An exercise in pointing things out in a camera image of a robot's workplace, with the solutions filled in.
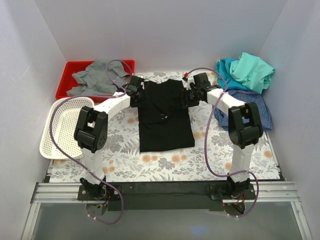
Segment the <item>black floral print t-shirt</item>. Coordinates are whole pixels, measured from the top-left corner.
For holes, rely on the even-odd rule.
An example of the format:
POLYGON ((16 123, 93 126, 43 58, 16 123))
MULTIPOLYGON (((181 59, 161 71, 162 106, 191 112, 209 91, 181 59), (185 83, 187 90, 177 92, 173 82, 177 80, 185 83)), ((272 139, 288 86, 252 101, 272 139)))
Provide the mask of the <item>black floral print t-shirt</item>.
POLYGON ((189 110, 182 107, 182 81, 150 81, 138 107, 139 151, 165 152, 195 146, 189 110))

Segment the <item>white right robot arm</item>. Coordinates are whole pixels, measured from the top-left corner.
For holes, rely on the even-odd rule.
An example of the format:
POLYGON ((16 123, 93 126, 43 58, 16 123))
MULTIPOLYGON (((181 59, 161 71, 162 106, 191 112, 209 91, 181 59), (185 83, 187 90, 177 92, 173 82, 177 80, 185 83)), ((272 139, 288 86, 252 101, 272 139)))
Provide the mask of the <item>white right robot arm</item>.
POLYGON ((200 102, 212 105, 228 116, 228 136, 233 144, 231 169, 226 178, 221 195, 237 199, 250 187, 251 157, 255 145, 263 135, 259 110, 254 102, 240 101, 231 96, 226 88, 212 85, 206 73, 199 73, 188 79, 185 73, 183 80, 187 87, 182 90, 183 107, 195 107, 200 102))

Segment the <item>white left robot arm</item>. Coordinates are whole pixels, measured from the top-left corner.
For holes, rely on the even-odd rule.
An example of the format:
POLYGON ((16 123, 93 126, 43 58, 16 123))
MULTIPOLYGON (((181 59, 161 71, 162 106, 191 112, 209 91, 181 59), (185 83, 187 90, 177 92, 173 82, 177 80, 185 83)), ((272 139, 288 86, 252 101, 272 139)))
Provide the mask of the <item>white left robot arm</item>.
POLYGON ((86 170, 81 184, 90 186, 89 194, 95 200, 106 196, 106 187, 101 184, 105 180, 102 166, 101 150, 108 137, 109 120, 129 107, 137 107, 145 99, 145 89, 149 79, 133 75, 129 83, 121 86, 112 96, 94 107, 84 106, 79 112, 74 139, 81 149, 82 164, 86 170))

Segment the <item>dark teal shirt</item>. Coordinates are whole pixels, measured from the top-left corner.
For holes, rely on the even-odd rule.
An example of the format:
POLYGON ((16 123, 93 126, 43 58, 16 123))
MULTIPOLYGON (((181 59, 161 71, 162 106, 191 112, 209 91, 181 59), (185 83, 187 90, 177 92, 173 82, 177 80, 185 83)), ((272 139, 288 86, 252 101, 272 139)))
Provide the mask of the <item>dark teal shirt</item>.
POLYGON ((247 87, 242 85, 240 82, 234 80, 230 74, 231 63, 234 62, 234 58, 221 58, 217 61, 215 71, 219 74, 217 77, 219 85, 225 89, 227 83, 227 90, 239 90, 239 91, 250 91, 247 87))

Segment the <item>blue patterned folded shirt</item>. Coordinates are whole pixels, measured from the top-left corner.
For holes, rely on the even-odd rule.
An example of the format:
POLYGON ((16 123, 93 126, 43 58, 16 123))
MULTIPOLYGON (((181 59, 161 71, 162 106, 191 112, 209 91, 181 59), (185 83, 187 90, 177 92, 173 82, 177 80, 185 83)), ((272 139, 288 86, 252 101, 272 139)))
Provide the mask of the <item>blue patterned folded shirt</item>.
MULTIPOLYGON (((229 90, 229 95, 234 97, 235 99, 238 99, 240 101, 246 102, 246 103, 255 103, 258 108, 261 125, 263 131, 270 131, 273 129, 272 127, 272 118, 269 111, 269 108, 267 107, 264 98, 259 93, 254 93, 251 91, 244 91, 244 90, 229 90)), ((228 131, 229 128, 229 118, 228 116, 222 112, 219 109, 214 110, 214 117, 218 121, 219 125, 226 131, 228 131)))

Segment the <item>grey shirt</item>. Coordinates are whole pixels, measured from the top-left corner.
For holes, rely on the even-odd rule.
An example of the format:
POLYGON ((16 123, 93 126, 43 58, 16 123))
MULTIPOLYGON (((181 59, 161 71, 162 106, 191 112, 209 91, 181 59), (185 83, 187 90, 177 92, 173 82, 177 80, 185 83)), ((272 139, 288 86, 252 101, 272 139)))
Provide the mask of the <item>grey shirt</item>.
POLYGON ((112 96, 119 86, 128 82, 130 74, 125 71, 122 62, 100 59, 88 65, 85 70, 73 73, 72 77, 78 86, 68 90, 68 96, 112 96))

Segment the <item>red plastic bin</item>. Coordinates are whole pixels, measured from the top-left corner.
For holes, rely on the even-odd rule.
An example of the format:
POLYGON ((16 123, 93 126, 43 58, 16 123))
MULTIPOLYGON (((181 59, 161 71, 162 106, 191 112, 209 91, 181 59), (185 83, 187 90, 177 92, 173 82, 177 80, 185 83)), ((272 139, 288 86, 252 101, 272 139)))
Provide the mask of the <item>red plastic bin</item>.
MULTIPOLYGON (((135 61, 131 60, 131 59, 125 59, 123 60, 132 70, 132 72, 135 72, 135 61)), ((80 71, 84 71, 86 69, 87 66, 89 66, 90 64, 92 64, 94 61, 69 61, 66 63, 60 83, 58 85, 56 94, 55 94, 55 98, 57 100, 62 99, 62 98, 67 98, 69 97, 67 94, 67 91, 71 90, 73 87, 77 87, 79 86, 79 84, 77 83, 77 81, 72 77, 72 74, 80 72, 80 71)), ((129 68, 122 63, 123 67, 124 67, 124 71, 127 73, 130 73, 129 68)), ((97 96, 93 96, 91 97, 91 99, 95 102, 95 103, 102 103, 103 101, 106 100, 106 98, 103 97, 97 97, 97 96)))

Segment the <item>white perforated plastic basket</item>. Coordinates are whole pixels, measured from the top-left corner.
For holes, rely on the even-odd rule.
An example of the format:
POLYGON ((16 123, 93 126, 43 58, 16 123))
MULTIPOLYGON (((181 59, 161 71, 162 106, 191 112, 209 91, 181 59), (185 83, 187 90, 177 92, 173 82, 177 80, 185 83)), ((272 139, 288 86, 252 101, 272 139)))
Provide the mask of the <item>white perforated plastic basket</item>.
POLYGON ((74 139, 74 132, 77 125, 79 113, 82 107, 93 107, 94 101, 89 97, 77 97, 65 102, 61 107, 58 105, 66 98, 57 100, 50 108, 46 119, 44 130, 42 133, 39 152, 46 158, 51 160, 68 160, 69 158, 61 153, 53 144, 50 136, 50 121, 52 122, 52 134, 58 146, 74 159, 83 157, 81 148, 74 139), (58 108, 55 115, 52 116, 54 110, 58 108))

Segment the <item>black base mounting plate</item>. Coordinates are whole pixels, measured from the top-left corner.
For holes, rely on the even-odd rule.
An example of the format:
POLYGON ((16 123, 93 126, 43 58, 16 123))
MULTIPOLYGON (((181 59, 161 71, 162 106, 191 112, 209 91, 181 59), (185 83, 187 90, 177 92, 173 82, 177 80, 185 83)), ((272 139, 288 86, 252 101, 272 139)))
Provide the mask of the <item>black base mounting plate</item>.
POLYGON ((241 183, 214 181, 150 181, 91 184, 81 179, 77 200, 103 213, 138 210, 209 210, 222 212, 225 204, 244 213, 246 201, 256 201, 259 192, 249 179, 241 183))

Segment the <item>aluminium rail frame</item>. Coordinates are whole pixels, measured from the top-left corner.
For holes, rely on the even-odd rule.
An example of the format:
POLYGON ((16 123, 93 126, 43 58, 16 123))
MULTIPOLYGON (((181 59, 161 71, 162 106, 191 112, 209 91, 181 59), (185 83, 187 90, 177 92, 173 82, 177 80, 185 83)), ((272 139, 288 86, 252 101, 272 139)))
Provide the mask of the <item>aluminium rail frame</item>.
MULTIPOLYGON (((80 183, 37 183, 31 197, 31 204, 76 202, 80 183)), ((301 198, 292 181, 259 181, 259 202, 290 202, 298 228, 304 240, 311 240, 301 198)))

